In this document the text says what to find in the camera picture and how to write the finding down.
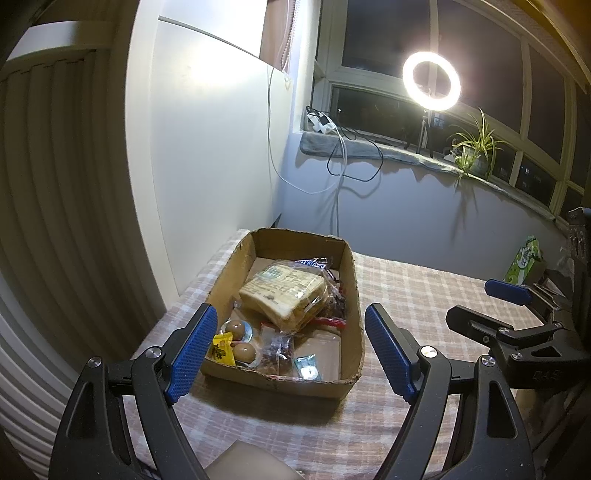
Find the potted plant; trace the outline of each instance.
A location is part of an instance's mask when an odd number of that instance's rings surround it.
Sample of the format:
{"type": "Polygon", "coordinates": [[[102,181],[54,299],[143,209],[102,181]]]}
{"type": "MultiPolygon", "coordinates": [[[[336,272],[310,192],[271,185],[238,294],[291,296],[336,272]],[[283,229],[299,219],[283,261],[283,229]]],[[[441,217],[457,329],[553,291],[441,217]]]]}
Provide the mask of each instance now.
{"type": "Polygon", "coordinates": [[[453,137],[459,137],[461,141],[452,142],[452,147],[455,150],[454,159],[457,167],[462,171],[458,178],[458,182],[470,174],[488,180],[491,176],[492,169],[495,168],[496,151],[501,150],[499,144],[506,143],[502,140],[496,140],[492,133],[488,122],[484,116],[484,112],[480,109],[482,120],[478,121],[472,115],[474,123],[478,129],[478,134],[473,135],[465,129],[463,132],[456,132],[453,137]]]}

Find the yellow packet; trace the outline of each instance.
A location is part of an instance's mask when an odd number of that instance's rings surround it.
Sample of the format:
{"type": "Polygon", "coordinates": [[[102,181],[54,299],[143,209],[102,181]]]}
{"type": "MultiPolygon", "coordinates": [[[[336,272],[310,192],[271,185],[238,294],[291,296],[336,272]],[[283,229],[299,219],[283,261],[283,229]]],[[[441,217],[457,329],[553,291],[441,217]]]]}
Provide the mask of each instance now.
{"type": "Polygon", "coordinates": [[[232,332],[220,333],[213,336],[212,358],[219,364],[236,366],[234,352],[232,352],[232,332]]]}

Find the spider plant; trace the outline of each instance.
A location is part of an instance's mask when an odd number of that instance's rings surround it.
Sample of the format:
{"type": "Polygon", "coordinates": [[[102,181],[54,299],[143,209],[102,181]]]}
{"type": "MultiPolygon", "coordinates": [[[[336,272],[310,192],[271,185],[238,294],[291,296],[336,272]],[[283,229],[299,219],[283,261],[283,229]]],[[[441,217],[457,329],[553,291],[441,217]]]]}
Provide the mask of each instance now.
{"type": "Polygon", "coordinates": [[[469,175],[470,169],[478,157],[480,157],[480,155],[485,156],[486,163],[488,164],[488,168],[486,169],[486,179],[488,180],[492,169],[495,168],[496,151],[502,150],[498,145],[506,143],[502,140],[494,139],[492,136],[494,129],[490,129],[490,126],[486,121],[486,117],[484,116],[484,112],[481,108],[479,108],[479,110],[481,115],[480,120],[477,120],[471,115],[478,129],[477,135],[471,134],[462,127],[460,128],[462,128],[463,132],[456,132],[454,135],[452,135],[462,139],[461,141],[452,144],[453,148],[462,149],[461,153],[459,155],[455,155],[454,157],[456,165],[462,171],[462,173],[460,173],[459,180],[461,180],[464,175],[469,175]]]}

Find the blue gripper pad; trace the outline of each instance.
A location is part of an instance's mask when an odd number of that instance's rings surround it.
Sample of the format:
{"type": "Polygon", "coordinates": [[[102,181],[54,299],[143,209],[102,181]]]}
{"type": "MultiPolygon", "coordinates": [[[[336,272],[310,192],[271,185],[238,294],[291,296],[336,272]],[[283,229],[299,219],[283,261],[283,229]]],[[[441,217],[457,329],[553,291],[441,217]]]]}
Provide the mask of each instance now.
{"type": "Polygon", "coordinates": [[[488,296],[496,299],[510,301],[515,305],[529,305],[531,292],[521,285],[513,285],[499,280],[487,280],[484,291],[488,296]]]}
{"type": "Polygon", "coordinates": [[[165,391],[171,404],[176,403],[180,397],[189,393],[209,350],[213,336],[216,334],[216,309],[208,305],[204,312],[200,313],[199,310],[196,315],[200,314],[201,318],[197,321],[197,325],[172,363],[170,383],[165,391]]]}
{"type": "Polygon", "coordinates": [[[404,398],[407,403],[414,403],[418,391],[411,378],[411,362],[391,329],[386,326],[376,304],[365,310],[365,331],[394,393],[404,398]]]}

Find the ring light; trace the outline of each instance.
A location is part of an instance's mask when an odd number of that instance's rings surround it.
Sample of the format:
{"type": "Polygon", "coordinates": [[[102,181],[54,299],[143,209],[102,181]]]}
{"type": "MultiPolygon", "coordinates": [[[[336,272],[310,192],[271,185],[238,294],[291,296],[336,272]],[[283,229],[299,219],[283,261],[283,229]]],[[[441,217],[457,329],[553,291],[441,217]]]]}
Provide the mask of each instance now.
{"type": "Polygon", "coordinates": [[[431,51],[420,51],[409,56],[402,68],[402,81],[404,82],[404,86],[410,95],[410,98],[427,110],[443,112],[454,106],[460,98],[460,77],[456,70],[446,59],[431,51]],[[447,73],[452,88],[446,97],[433,98],[429,95],[425,95],[415,83],[414,69],[419,63],[424,61],[430,61],[431,63],[439,65],[443,71],[447,73]]]}

